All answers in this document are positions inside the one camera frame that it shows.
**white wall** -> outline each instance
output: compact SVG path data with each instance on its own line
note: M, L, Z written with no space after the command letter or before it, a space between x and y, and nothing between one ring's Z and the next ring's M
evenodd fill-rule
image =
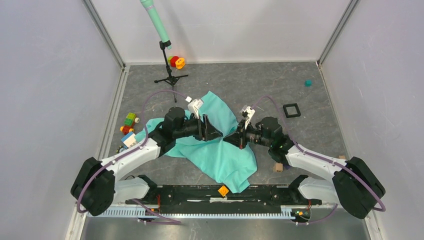
M139 0L92 0L123 60L163 62ZM155 0L172 42L190 62L317 60L349 0Z
M424 234L424 1L363 0L323 64L348 151L386 188L384 239Z
M120 75L82 1L0 2L0 239L60 240Z

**gray floor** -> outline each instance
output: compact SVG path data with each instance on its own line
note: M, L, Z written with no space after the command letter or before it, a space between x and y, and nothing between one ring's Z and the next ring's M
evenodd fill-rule
M259 97L271 95L282 106L297 103L301 117L287 120L290 131L296 140L306 148L337 157L345 155L345 147L337 125L330 100L318 67L314 62L265 62L265 63L211 63L189 64L182 70L174 70L175 75L189 74L176 85L176 90L192 98L200 98L208 91L219 96L241 119L239 110L244 105L252 105ZM140 114L147 96L155 91L170 89L171 86L153 83L166 76L164 65L131 66L119 109L117 126L112 139L110 155L116 154L122 145L123 134L119 127L124 123L128 112ZM305 87L305 80L312 80L312 86ZM154 96L146 106L145 116L163 118L173 106L187 108L180 97L174 103L171 93ZM269 100L258 104L253 123L263 117L278 114ZM142 129L135 126L136 133ZM249 178L251 184L289 184L300 174L307 172L291 168L283 172L273 172L274 161L263 146L251 145L256 156L257 172ZM185 158L162 156L135 169L130 175L145 174L157 184L215 184Z
M311 220L328 214L312 209ZM133 218L88 217L82 240L369 240L363 220L343 209L325 222L295 226L285 219L180 219L182 225L144 225Z

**wooden block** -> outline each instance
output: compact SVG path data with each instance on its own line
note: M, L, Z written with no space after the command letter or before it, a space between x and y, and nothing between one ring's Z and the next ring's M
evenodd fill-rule
M283 164L282 163L276 163L274 167L272 168L274 172L282 172L283 171Z

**yellow tag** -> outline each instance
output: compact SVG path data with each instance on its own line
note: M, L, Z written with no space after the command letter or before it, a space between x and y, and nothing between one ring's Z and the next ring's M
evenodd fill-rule
M228 190L228 188L223 185L220 189L218 189L218 192L221 194L222 197L225 197L227 193L230 192L230 190Z

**marble-patterned surface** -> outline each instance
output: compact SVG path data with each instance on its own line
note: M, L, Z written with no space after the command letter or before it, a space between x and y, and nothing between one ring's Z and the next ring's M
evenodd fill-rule
M301 117L289 118L289 130L295 139L306 148L322 154L337 157L345 155L340 129L337 125L324 82L314 62L264 62L264 63L209 63L188 64L173 74L181 78L176 90L192 98L200 98L208 91L219 96L241 119L239 110L244 105L252 105L263 95L271 95L282 106L297 103ZM128 112L140 114L147 96L151 93L171 89L162 82L154 83L167 76L164 65L131 66L126 82L122 103L119 109L117 126L113 135L110 155L122 145L123 134L119 127ZM312 86L305 87L305 80L312 80ZM187 108L186 102L178 97L174 103L171 93L159 93L146 106L145 117L162 118L170 107ZM271 101L258 104L252 123L267 116L277 117ZM135 126L136 133L141 124ZM256 156L258 170L249 178L251 184L289 184L300 174L308 174L302 169L291 168L283 172L273 172L274 161L263 146L250 145ZM185 158L162 156L135 169L130 175L145 174L157 184L215 184Z

